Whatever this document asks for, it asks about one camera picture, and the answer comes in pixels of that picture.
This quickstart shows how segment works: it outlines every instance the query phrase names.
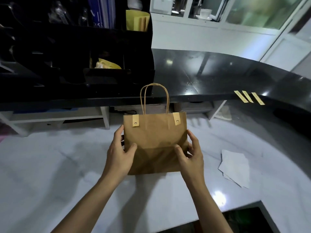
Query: brown paper bag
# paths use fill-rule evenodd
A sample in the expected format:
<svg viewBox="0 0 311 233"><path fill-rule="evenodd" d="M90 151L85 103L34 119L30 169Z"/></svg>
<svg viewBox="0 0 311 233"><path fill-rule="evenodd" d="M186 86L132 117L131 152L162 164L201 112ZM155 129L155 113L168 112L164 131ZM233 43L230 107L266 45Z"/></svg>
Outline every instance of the brown paper bag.
<svg viewBox="0 0 311 233"><path fill-rule="evenodd" d="M146 114L146 90L148 86L161 86L166 92L166 113ZM142 90L145 88L144 107ZM142 115L124 115L124 149L137 144L137 150L129 175L180 171L174 145L178 144L187 153L186 113L169 112L169 94L160 84L152 83L140 91Z"/></svg>

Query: bag handle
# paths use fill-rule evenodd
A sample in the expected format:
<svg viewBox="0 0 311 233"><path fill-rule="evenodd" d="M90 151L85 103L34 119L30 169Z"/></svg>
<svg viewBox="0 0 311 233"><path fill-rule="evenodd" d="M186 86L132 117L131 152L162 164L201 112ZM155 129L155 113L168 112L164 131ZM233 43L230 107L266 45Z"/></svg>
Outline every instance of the bag handle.
<svg viewBox="0 0 311 233"><path fill-rule="evenodd" d="M162 86L161 84L158 84L158 83L150 83L146 86L143 86L142 89L140 90L140 104L142 106L142 90L145 88L144 107L142 106L142 114L146 114L146 91L147 91L148 86L160 86L165 90L165 93L166 93L166 113L168 114L169 113L169 93L167 92L167 89L165 88L165 86Z"/></svg>

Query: person's left hand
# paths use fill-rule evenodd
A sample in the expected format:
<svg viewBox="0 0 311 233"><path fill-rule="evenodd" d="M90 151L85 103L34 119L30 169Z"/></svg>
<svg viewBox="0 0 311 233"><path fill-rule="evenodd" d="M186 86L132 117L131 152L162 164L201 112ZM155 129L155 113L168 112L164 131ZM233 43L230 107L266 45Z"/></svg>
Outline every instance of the person's left hand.
<svg viewBox="0 0 311 233"><path fill-rule="evenodd" d="M106 165L102 177L109 176L119 184L128 174L133 164L134 154L137 145L133 143L127 152L122 149L121 141L124 136L121 133L124 130L123 124L115 131L114 139L107 151Z"/></svg>

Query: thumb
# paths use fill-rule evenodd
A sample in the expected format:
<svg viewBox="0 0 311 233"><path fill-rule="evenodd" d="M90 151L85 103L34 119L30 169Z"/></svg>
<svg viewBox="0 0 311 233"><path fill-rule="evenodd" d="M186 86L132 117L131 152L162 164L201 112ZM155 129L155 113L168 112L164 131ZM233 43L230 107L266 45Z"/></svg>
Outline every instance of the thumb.
<svg viewBox="0 0 311 233"><path fill-rule="evenodd" d="M179 161L185 160L187 158L179 145L175 145L174 149Z"/></svg>
<svg viewBox="0 0 311 233"><path fill-rule="evenodd" d="M137 144L133 143L126 153L134 156L136 150L137 150Z"/></svg>

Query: hand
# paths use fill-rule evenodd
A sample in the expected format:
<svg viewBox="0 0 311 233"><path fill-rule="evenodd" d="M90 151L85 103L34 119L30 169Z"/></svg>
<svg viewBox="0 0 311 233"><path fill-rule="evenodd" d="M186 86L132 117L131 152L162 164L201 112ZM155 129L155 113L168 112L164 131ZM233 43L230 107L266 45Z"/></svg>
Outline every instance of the hand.
<svg viewBox="0 0 311 233"><path fill-rule="evenodd" d="M114 139L107 151L106 165L102 177L109 176L119 184L128 174L133 164L134 154L137 145L133 143L125 153L122 149L121 141L124 136L121 133L124 130L123 124L115 131Z"/></svg>
<svg viewBox="0 0 311 233"><path fill-rule="evenodd" d="M181 176L188 188L194 185L205 186L204 161L199 140L189 130L187 130L187 133L192 141L192 144L188 142L188 151L191 155L187 154L185 156L181 147L175 145L175 152L181 168Z"/></svg>

